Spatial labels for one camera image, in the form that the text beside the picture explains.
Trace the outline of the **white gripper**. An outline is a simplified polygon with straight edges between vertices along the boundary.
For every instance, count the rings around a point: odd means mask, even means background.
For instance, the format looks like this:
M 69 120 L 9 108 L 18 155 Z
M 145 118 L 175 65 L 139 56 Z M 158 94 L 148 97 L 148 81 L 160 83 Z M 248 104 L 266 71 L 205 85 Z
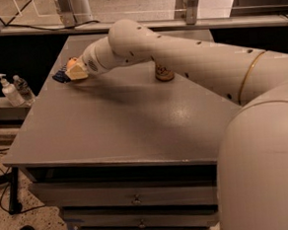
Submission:
M 100 38 L 86 47 L 82 54 L 82 61 L 88 71 L 95 75 L 109 72 L 114 67 L 114 53 L 108 43 L 108 38 Z M 66 67 L 66 75 L 71 80 L 88 78 L 88 72 L 83 65 L 74 63 Z

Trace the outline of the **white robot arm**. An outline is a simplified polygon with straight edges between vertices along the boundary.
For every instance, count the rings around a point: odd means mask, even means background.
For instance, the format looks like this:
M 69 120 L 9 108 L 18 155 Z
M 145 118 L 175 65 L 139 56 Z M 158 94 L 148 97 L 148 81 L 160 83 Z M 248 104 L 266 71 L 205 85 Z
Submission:
M 220 230 L 288 230 L 288 54 L 159 35 L 131 20 L 66 65 L 71 79 L 151 60 L 240 105 L 219 146 Z

